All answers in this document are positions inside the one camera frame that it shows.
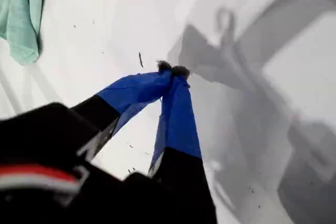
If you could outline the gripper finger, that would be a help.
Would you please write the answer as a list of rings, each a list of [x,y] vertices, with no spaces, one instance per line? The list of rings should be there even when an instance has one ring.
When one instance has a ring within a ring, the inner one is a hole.
[[[173,67],[157,63],[157,71],[123,77],[71,109],[98,133],[81,143],[76,158],[92,160],[107,142],[148,104],[161,98],[171,86]]]
[[[172,81],[162,97],[150,174],[171,196],[175,223],[217,223],[209,191],[187,79],[182,66],[171,69]]]

